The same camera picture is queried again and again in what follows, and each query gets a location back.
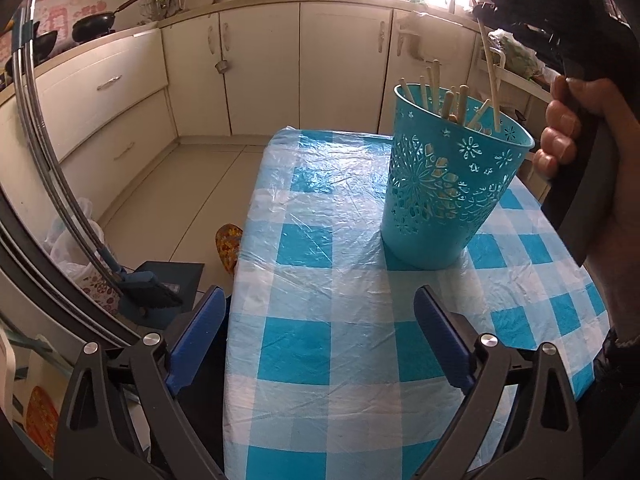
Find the black sleeve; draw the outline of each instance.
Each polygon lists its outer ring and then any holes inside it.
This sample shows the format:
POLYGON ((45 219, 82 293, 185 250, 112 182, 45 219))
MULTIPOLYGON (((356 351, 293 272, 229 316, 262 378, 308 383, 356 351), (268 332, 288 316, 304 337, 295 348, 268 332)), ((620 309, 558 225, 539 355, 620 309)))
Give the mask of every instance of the black sleeve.
POLYGON ((593 362, 595 382, 578 402, 585 478, 638 478, 640 344, 616 346, 610 330, 593 362))

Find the frying pan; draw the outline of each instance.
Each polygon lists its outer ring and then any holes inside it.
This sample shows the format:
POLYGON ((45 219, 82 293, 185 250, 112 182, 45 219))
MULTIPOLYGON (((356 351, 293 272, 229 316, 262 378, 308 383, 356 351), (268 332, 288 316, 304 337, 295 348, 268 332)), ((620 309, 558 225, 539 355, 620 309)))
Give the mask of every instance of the frying pan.
POLYGON ((108 34, 116 20, 116 12, 126 9, 136 1, 138 0, 127 0, 113 12, 100 12, 80 18, 74 23, 71 37, 76 43, 85 43, 108 34))
MULTIPOLYGON (((50 30, 44 34, 38 36, 38 26, 40 22, 33 24, 33 64, 38 66, 42 63, 47 56, 51 54, 53 47, 56 46, 56 40, 58 39, 58 31, 50 30)), ((13 79, 14 78, 14 64, 12 58, 4 65, 4 71, 13 79)))

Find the plastic table cover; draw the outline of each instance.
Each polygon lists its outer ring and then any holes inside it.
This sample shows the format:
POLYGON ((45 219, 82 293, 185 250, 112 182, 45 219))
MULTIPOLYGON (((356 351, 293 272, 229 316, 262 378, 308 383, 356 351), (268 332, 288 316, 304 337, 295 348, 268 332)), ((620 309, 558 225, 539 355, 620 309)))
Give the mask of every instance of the plastic table cover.
POLYGON ((525 186, 514 179, 452 267, 416 270, 380 237, 390 149, 390 137, 287 129, 264 151, 230 308, 231 480, 412 475, 462 402, 415 321, 425 283, 478 332, 521 348, 553 342, 577 396, 593 381, 604 305, 525 186))

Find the baseboard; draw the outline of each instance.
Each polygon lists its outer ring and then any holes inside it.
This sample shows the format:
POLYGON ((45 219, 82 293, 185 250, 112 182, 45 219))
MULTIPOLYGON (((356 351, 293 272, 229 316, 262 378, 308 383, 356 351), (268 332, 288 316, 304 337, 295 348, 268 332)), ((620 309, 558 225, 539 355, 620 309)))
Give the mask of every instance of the baseboard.
POLYGON ((133 194, 140 184, 151 174, 151 172, 158 167, 158 165, 178 147, 177 139, 173 140, 164 150, 158 153, 154 159, 147 164, 140 173, 138 173, 127 187, 122 190, 122 192, 116 197, 116 199, 111 202, 111 205, 107 208, 107 211, 100 216, 98 220, 98 225, 100 225, 103 229, 107 226, 107 224, 111 221, 113 216, 117 213, 118 209, 122 207, 122 205, 129 199, 129 197, 133 194))
POLYGON ((231 144, 235 146, 266 146, 273 136, 265 135, 233 135, 223 136, 183 136, 178 138, 180 144, 231 144))

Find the blue and white tablecloth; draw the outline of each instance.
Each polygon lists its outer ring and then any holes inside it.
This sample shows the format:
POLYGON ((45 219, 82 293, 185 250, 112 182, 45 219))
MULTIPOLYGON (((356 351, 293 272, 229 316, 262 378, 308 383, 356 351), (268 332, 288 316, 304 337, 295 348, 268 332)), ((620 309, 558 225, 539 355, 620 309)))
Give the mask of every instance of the blue and white tablecloth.
MULTIPOLYGON (((609 329, 576 267, 517 179, 459 261, 415 270, 385 253, 390 137, 283 130, 265 149, 242 238, 226 357, 231 480, 407 479, 462 401, 412 310, 430 284, 478 332, 558 346, 574 391, 609 329)), ((491 457, 507 388, 476 458, 491 457)))

